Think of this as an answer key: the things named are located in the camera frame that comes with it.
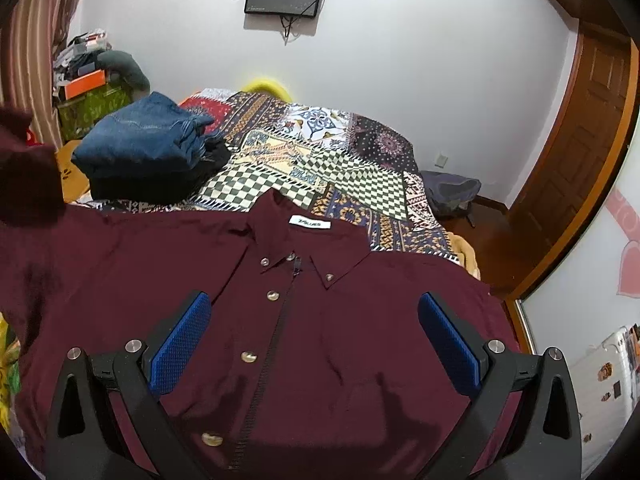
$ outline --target curtain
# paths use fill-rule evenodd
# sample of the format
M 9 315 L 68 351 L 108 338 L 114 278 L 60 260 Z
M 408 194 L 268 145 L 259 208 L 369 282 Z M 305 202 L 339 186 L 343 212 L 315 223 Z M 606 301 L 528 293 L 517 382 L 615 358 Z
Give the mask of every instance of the curtain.
M 3 100 L 33 113 L 37 140 L 62 145 L 52 105 L 52 62 L 65 47 L 78 0 L 20 0 L 0 31 Z

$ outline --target metal screw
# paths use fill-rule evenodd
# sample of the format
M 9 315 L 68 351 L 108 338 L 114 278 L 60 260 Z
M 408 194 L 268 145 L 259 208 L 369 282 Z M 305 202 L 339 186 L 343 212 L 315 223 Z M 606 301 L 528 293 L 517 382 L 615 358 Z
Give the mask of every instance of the metal screw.
M 126 345 L 124 345 L 124 349 L 130 354 L 135 354 L 141 348 L 142 342 L 139 339 L 132 339 Z
M 66 353 L 66 357 L 68 359 L 78 359 L 81 353 L 82 353 L 82 350 L 79 349 L 77 346 L 74 346 L 71 350 L 69 350 L 69 352 Z
M 489 341 L 489 350 L 494 354 L 501 354 L 504 352 L 504 343 L 502 341 L 498 341 L 497 339 L 493 339 Z
M 559 361 L 560 359 L 563 358 L 562 352 L 556 348 L 556 347 L 551 347 L 549 349 L 549 357 L 551 357 L 554 361 Z

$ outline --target zipper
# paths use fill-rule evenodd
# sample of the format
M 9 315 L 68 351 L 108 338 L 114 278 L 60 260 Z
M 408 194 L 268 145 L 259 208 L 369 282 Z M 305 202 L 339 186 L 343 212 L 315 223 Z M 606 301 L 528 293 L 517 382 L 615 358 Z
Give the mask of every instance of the zipper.
M 278 343 L 284 330 L 284 326 L 287 320 L 287 314 L 289 313 L 289 295 L 293 290 L 293 284 L 296 281 L 296 276 L 299 275 L 300 270 L 302 270 L 302 260 L 298 256 L 296 256 L 296 259 L 293 262 L 293 278 L 291 280 L 291 283 L 289 284 L 289 288 L 285 293 L 284 300 L 282 301 L 282 306 L 280 307 L 280 313 L 278 314 L 278 320 L 276 321 L 276 326 L 274 327 L 273 333 L 271 334 L 267 353 L 264 355 L 264 362 L 262 363 L 262 368 L 260 369 L 260 375 L 258 375 L 258 382 L 254 390 L 254 395 L 251 398 L 249 409 L 244 416 L 244 423 L 242 425 L 242 428 L 240 429 L 238 442 L 236 443 L 236 448 L 234 449 L 234 456 L 231 464 L 228 467 L 230 470 L 239 470 L 240 466 L 242 465 L 242 459 L 244 458 L 246 445 L 249 442 L 249 437 L 251 436 L 252 431 L 254 430 L 258 407 L 260 405 L 260 402 L 262 402 L 262 397 L 264 396 L 264 391 L 267 387 L 271 364 L 273 363 L 276 352 L 278 350 Z

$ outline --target blue gripper pad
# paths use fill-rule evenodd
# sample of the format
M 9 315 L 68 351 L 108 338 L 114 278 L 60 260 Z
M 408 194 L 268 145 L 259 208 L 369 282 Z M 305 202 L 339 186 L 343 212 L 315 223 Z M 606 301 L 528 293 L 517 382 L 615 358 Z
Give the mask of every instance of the blue gripper pad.
M 475 397 L 481 389 L 480 363 L 430 294 L 420 298 L 418 320 L 456 391 Z
M 153 396 L 157 398 L 175 388 L 210 318 L 211 301 L 200 292 L 151 359 L 148 386 Z

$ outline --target green box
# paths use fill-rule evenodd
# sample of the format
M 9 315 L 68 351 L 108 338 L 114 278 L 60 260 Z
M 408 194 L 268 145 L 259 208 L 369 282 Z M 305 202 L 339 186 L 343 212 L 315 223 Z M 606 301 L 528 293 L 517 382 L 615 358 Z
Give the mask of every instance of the green box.
M 60 134 L 65 142 L 82 139 L 101 118 L 131 104 L 131 90 L 123 83 L 89 90 L 58 105 Z

